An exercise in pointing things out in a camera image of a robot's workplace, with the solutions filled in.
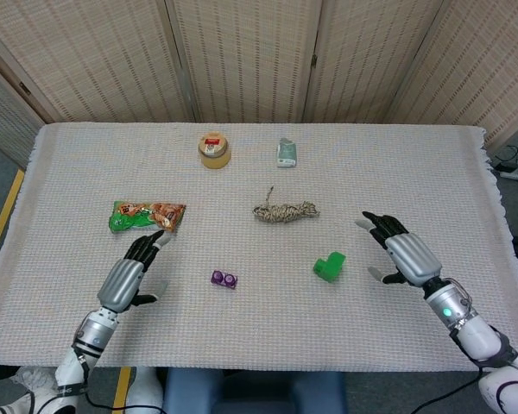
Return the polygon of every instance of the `robotic arm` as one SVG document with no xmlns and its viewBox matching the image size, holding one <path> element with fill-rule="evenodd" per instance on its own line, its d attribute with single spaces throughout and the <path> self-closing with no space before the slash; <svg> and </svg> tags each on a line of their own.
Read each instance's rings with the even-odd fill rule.
<svg viewBox="0 0 518 414">
<path fill-rule="evenodd" d="M 497 368 L 478 382 L 487 405 L 501 414 L 518 414 L 518 352 L 509 339 L 488 325 L 472 307 L 471 296 L 454 279 L 441 279 L 441 263 L 426 244 L 394 217 L 365 211 L 369 220 L 355 223 L 368 230 L 388 252 L 397 273 L 370 274 L 384 284 L 409 283 L 424 290 L 424 299 L 450 330 L 450 337 L 478 367 Z"/>
<path fill-rule="evenodd" d="M 99 310 L 90 312 L 77 328 L 73 343 L 55 372 L 57 389 L 28 392 L 15 403 L 0 407 L 0 414 L 75 414 L 79 396 L 87 391 L 88 377 L 118 325 L 117 315 L 131 305 L 158 299 L 156 295 L 139 295 L 139 286 L 157 252 L 171 237 L 161 230 L 132 243 L 98 292 Z"/>
</svg>

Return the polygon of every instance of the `blue chair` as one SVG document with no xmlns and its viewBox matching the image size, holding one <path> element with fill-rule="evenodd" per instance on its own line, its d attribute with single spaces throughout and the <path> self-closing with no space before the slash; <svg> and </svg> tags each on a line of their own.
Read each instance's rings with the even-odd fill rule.
<svg viewBox="0 0 518 414">
<path fill-rule="evenodd" d="M 346 414 L 344 374 L 169 368 L 168 414 Z"/>
</svg>

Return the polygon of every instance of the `jar lid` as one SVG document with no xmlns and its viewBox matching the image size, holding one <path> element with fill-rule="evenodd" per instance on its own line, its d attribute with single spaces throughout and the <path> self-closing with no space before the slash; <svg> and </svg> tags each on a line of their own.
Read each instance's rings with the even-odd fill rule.
<svg viewBox="0 0 518 414">
<path fill-rule="evenodd" d="M 209 132 L 199 140 L 198 149 L 205 157 L 217 158 L 228 149 L 228 141 L 220 132 Z"/>
</svg>

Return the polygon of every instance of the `gray floor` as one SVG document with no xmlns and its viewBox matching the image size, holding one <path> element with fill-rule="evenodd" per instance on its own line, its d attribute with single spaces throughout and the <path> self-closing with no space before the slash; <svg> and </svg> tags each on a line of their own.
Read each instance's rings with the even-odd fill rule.
<svg viewBox="0 0 518 414">
<path fill-rule="evenodd" d="M 511 144 L 518 146 L 518 134 Z M 507 158 L 506 150 L 498 155 Z M 8 193 L 11 181 L 16 173 L 13 163 L 0 154 L 0 210 Z M 513 235 L 518 235 L 518 183 L 513 180 L 497 179 L 497 186 L 502 193 L 502 204 L 507 214 L 507 221 Z M 454 347 L 449 340 L 441 346 Z M 474 378 L 475 372 L 469 373 L 349 373 L 347 376 L 347 396 L 350 412 L 370 413 L 407 413 L 424 401 L 438 397 L 458 385 Z M 110 404 L 115 394 L 118 370 L 97 369 L 92 375 L 91 395 L 97 402 Z M 23 392 L 9 380 L 0 381 L 0 405 L 18 398 Z M 93 409 L 84 402 L 81 412 L 98 414 L 103 410 Z M 463 390 L 449 399 L 427 407 L 423 414 L 446 414 L 457 412 L 477 412 L 490 414 L 491 411 L 482 401 L 475 386 Z"/>
</svg>

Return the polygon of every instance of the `textured fabric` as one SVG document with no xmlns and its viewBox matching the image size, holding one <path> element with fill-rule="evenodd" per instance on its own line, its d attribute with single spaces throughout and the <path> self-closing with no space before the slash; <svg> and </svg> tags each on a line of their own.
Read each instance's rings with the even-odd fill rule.
<svg viewBox="0 0 518 414">
<path fill-rule="evenodd" d="M 44 122 L 0 75 L 0 150 L 25 168 Z"/>
<path fill-rule="evenodd" d="M 306 122 L 382 122 L 441 0 L 325 2 Z"/>
<path fill-rule="evenodd" d="M 0 40 L 56 121 L 190 120 L 155 2 L 0 1 Z"/>
<path fill-rule="evenodd" d="M 199 161 L 211 130 L 232 148 L 220 170 Z M 296 168 L 276 167 L 281 137 L 297 144 Z M 369 276 L 395 268 L 353 220 L 399 217 L 518 348 L 518 261 L 482 144 L 481 129 L 455 126 L 46 126 L 0 254 L 0 363 L 60 362 L 111 267 L 146 233 L 109 231 L 113 201 L 127 199 L 187 208 L 142 282 L 146 293 L 166 279 L 165 295 L 120 316 L 103 365 L 473 369 L 422 290 Z M 320 216 L 260 222 L 252 209 L 271 185 L 272 203 L 309 200 Z M 347 261 L 329 284 L 313 264 L 335 250 Z M 212 285 L 214 269 L 236 274 L 236 290 Z"/>
<path fill-rule="evenodd" d="M 518 0 L 451 2 L 387 121 L 479 125 L 496 149 L 518 129 Z"/>
<path fill-rule="evenodd" d="M 170 3 L 202 121 L 301 120 L 321 2 Z"/>
</svg>

